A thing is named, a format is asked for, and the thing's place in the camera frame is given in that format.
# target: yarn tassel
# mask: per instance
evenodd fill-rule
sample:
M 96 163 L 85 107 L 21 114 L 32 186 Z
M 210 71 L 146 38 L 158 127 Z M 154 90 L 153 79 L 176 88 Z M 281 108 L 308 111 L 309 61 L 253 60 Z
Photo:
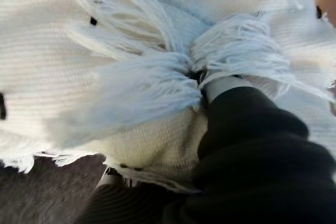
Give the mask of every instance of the yarn tassel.
M 110 136 L 197 106 L 202 95 L 197 82 L 186 76 L 190 68 L 189 56 L 154 50 L 143 58 L 99 67 L 94 98 L 82 102 L 61 120 L 53 120 L 50 128 L 76 146 L 78 141 L 92 140 L 93 135 Z
M 271 38 L 270 28 L 258 18 L 248 14 L 232 15 L 197 40 L 192 48 L 193 71 L 207 69 L 208 74 L 199 88 L 209 82 L 235 74 L 262 77 L 278 82 L 273 99 L 283 95 L 290 87 L 334 101 L 327 90 L 319 90 L 296 79 L 290 72 L 290 61 Z

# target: black sleeve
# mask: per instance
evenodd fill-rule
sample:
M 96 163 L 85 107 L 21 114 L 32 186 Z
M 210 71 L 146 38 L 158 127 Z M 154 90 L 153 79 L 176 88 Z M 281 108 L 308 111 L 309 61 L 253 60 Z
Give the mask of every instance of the black sleeve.
M 167 206 L 164 223 L 336 223 L 333 157 L 257 89 L 213 101 L 198 155 L 201 193 Z

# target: ribbed fabric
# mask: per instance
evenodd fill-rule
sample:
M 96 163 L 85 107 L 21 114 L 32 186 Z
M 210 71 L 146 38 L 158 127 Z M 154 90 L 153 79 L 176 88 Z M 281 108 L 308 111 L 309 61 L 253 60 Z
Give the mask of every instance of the ribbed fabric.
M 137 10 L 137 4 L 147 7 L 157 1 L 167 18 L 163 24 L 171 24 L 167 30 L 176 35 L 166 39 L 186 52 L 197 37 L 228 15 L 254 14 L 270 26 L 273 39 L 299 80 L 323 90 L 334 78 L 334 29 L 325 18 L 316 19 L 314 0 L 114 1 Z M 1 159 L 5 165 L 28 172 L 34 155 L 51 156 L 57 165 L 66 165 L 83 155 L 102 153 L 107 156 L 106 163 L 124 176 L 174 189 L 178 185 L 186 185 L 179 189 L 190 188 L 191 170 L 198 162 L 197 147 L 207 128 L 206 116 L 200 111 L 176 111 L 107 137 L 102 132 L 78 134 L 66 140 L 60 137 L 76 132 L 71 125 L 63 131 L 56 127 L 57 123 L 68 124 L 64 113 L 82 111 L 86 108 L 83 100 L 99 96 L 95 88 L 100 82 L 92 75 L 94 68 L 113 62 L 106 58 L 113 56 L 109 50 L 103 54 L 96 44 L 79 44 L 68 37 L 68 24 L 92 28 L 91 16 L 98 22 L 95 28 L 104 29 L 103 22 L 115 25 L 106 20 L 109 13 L 92 12 L 76 0 L 0 0 L 0 93 L 7 114 L 6 120 L 0 121 Z M 157 20 L 146 21 L 149 27 L 145 28 L 158 30 Z M 146 37 L 140 37 L 139 41 L 145 41 Z M 278 87 L 277 82 L 265 78 L 249 77 L 248 81 L 269 97 Z M 303 119 L 313 141 L 336 152 L 336 119 L 327 101 L 290 89 L 275 103 Z M 143 170 L 123 169 L 121 163 Z
M 133 188 L 102 185 L 96 189 L 75 224 L 158 223 L 162 219 L 163 208 L 184 197 L 152 184 Z

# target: gray floor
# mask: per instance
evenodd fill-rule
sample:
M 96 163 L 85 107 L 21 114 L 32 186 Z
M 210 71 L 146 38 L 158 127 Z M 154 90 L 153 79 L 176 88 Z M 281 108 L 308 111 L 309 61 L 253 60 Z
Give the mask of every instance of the gray floor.
M 29 174 L 0 168 L 0 224 L 72 223 L 99 181 L 102 156 L 57 167 L 38 158 Z

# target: cream knit fabric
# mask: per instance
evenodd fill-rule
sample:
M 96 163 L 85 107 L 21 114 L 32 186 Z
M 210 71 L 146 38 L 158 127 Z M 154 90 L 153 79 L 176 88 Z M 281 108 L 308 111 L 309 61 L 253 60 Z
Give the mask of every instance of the cream knit fabric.
M 298 80 L 321 91 L 333 80 L 335 33 L 325 18 L 316 19 L 313 0 L 0 0 L 0 92 L 8 112 L 0 121 L 0 157 L 5 165 L 28 172 L 34 155 L 66 165 L 102 153 L 126 177 L 192 190 L 190 171 L 206 116 L 197 108 L 201 96 L 195 82 L 184 77 L 190 64 L 185 56 L 197 48 L 197 38 L 233 13 L 251 13 L 269 25 Z M 89 24 L 90 16 L 97 19 L 96 27 Z M 153 67 L 169 56 L 169 64 Z M 162 74 L 172 69 L 178 74 Z M 302 118 L 313 141 L 336 153 L 336 120 L 326 99 L 294 87 L 278 96 L 278 82 L 247 78 Z M 123 105 L 132 99 L 121 97 L 129 83 L 138 83 L 133 93 L 128 91 L 136 101 L 144 87 L 144 102 L 128 111 Z M 156 91 L 170 90 L 172 102 L 153 93 L 145 99 L 151 84 Z M 91 108 L 89 101 L 94 101 Z M 160 109 L 151 111 L 150 104 Z M 122 163 L 143 170 L 121 168 Z

